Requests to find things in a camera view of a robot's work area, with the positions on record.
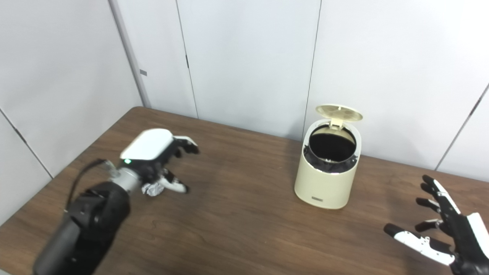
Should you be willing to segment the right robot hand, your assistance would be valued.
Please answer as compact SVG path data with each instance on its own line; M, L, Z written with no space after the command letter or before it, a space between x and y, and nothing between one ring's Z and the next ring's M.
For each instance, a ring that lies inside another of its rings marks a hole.
M423 175L421 189L432 199L417 198L416 203L430 208L439 219L426 220L405 230L393 223L384 226L384 233L426 258L448 266L455 275L487 275L489 273L489 236L477 212L464 215L449 192L431 176ZM438 229L451 237L453 246L421 233Z

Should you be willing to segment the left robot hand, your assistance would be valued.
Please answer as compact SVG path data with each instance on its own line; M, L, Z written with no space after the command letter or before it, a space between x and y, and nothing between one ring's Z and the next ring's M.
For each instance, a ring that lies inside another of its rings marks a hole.
M111 181L129 194L136 190L150 197L164 190L186 194L189 188L165 167L173 157L181 157L182 149L188 154L200 153L188 136L175 136L162 128L144 130L120 154Z

